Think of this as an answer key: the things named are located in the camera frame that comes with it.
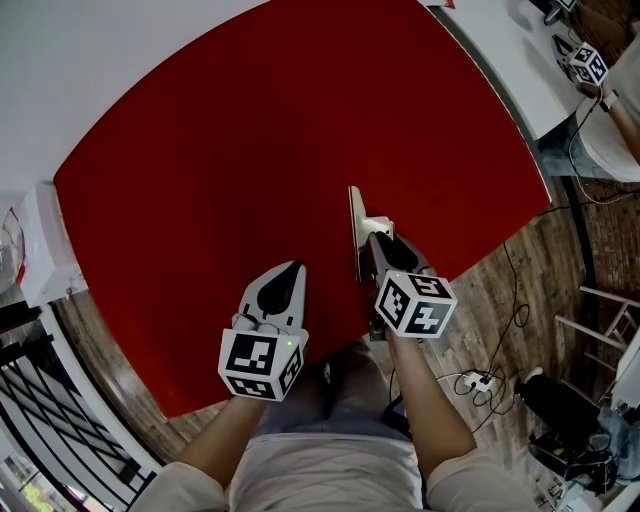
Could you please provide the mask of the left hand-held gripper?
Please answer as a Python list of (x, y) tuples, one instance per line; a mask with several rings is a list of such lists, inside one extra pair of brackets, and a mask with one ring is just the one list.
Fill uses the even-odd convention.
[[(305, 360), (305, 292), (306, 266), (299, 261), (277, 265), (247, 286), (242, 314), (223, 331), (219, 355), (218, 373), (233, 395), (285, 399)], [(261, 323), (253, 316), (292, 316), (293, 327)]]

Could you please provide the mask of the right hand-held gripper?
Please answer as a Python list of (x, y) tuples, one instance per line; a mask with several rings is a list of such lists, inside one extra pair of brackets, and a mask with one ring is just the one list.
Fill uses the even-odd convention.
[(383, 341), (387, 329), (402, 338), (439, 338), (458, 301), (446, 279), (429, 276), (435, 270), (426, 257), (400, 234), (371, 233), (368, 261), (376, 285), (370, 340)]

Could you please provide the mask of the large metal binder clip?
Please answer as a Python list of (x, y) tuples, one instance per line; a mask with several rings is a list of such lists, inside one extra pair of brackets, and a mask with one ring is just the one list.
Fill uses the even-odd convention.
[(360, 190), (356, 186), (348, 187), (352, 239), (354, 246), (356, 280), (363, 280), (365, 254), (368, 237), (371, 233), (383, 233), (394, 238), (394, 223), (386, 216), (369, 217), (366, 213)]

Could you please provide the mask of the person's left forearm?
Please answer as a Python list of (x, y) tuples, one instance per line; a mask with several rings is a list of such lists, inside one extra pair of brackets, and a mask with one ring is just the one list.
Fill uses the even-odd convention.
[(234, 396), (176, 461), (202, 471), (226, 489), (266, 407), (266, 401)]

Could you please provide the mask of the person's right forearm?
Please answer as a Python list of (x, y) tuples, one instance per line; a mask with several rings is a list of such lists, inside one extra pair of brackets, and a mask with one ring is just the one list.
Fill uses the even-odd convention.
[(393, 331), (386, 340), (406, 409), (419, 468), (424, 477), (442, 463), (477, 448), (474, 436), (447, 398), (413, 338)]

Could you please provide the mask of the person's grey trousers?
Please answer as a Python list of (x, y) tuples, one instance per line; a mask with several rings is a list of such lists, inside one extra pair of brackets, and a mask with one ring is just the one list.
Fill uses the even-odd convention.
[(267, 406), (253, 435), (327, 433), (405, 441), (383, 420), (387, 404), (383, 373), (358, 340), (304, 366), (286, 398)]

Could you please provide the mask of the red table cover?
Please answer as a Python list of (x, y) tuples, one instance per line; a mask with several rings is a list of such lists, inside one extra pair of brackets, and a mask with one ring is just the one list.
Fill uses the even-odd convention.
[(75, 256), (162, 414), (226, 399), (222, 331), (246, 286), (307, 269), (314, 358), (369, 326), (348, 189), (447, 279), (544, 210), (483, 73), (417, 0), (269, 0), (131, 88), (57, 171)]

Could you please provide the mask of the person's white t-shirt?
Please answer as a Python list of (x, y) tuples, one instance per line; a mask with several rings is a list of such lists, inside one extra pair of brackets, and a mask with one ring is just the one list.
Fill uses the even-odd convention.
[(229, 488), (167, 465), (130, 512), (539, 512), (483, 449), (441, 463), (427, 479), (409, 442), (381, 437), (272, 434), (249, 442)]

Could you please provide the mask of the white wooden stool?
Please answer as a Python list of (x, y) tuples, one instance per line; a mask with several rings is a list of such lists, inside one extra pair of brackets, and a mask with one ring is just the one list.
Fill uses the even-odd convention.
[(594, 307), (593, 318), (578, 321), (556, 314), (557, 324), (618, 350), (621, 362), (640, 351), (640, 296), (629, 298), (586, 285), (581, 285), (579, 291), (584, 305)]

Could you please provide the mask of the white table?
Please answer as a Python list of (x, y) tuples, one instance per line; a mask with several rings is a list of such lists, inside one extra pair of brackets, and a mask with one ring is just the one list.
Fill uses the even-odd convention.
[(425, 7), (500, 82), (496, 88), (508, 94), (532, 138), (575, 112), (582, 95), (551, 47), (554, 34), (579, 42), (564, 20), (546, 26), (543, 12), (530, 0), (455, 0), (455, 9)]

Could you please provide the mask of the white cabinet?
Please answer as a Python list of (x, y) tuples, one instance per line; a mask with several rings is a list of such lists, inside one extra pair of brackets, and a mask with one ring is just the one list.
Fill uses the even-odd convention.
[(20, 288), (27, 304), (41, 306), (87, 290), (55, 187), (34, 185), (24, 196), (17, 218), (25, 244)]

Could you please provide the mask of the black metal railing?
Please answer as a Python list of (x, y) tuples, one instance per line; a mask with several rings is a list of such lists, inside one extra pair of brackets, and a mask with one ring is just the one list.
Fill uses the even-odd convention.
[(25, 339), (0, 345), (0, 432), (83, 510), (125, 512), (154, 470), (91, 410), (53, 342), (35, 323)]

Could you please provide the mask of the white desk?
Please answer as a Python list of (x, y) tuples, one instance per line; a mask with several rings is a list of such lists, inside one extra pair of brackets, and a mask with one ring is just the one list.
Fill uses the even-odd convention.
[(614, 386), (613, 404), (616, 407), (640, 408), (640, 349), (634, 353)]

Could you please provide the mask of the clear plastic water bottle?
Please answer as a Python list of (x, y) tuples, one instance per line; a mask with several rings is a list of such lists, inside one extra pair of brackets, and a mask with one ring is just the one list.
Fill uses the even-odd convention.
[(0, 294), (19, 285), (25, 272), (24, 232), (13, 208), (0, 225)]

